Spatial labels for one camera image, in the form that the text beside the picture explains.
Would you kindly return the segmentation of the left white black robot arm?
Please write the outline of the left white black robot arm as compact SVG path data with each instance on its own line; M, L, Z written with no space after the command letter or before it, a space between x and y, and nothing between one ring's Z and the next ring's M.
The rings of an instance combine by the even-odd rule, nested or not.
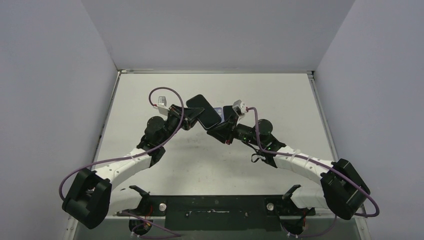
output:
M95 170L85 166L75 172L62 209L88 229L97 227L110 212L112 191L136 173L154 166L165 154L164 144L180 129L190 130L205 111L203 107L171 105L167 118L151 117L140 143L124 157L104 160Z

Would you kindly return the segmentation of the clear lilac phone case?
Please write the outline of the clear lilac phone case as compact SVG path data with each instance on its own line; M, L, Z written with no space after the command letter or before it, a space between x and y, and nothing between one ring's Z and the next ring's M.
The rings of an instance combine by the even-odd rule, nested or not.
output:
M215 112L219 115L221 122L225 121L224 110L222 107L214 107Z

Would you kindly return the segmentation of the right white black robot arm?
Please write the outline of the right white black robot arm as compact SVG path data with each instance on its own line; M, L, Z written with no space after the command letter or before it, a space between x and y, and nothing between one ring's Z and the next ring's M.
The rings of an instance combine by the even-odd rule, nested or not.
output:
M291 171L321 186L321 189L298 187L283 199L282 207L290 215L304 208L329 209L341 219L349 220L370 197L370 189L346 159L323 160L308 156L278 141L273 125L260 119L257 126L237 123L235 119L208 129L208 135L230 145L233 140L254 148L257 159L267 165Z

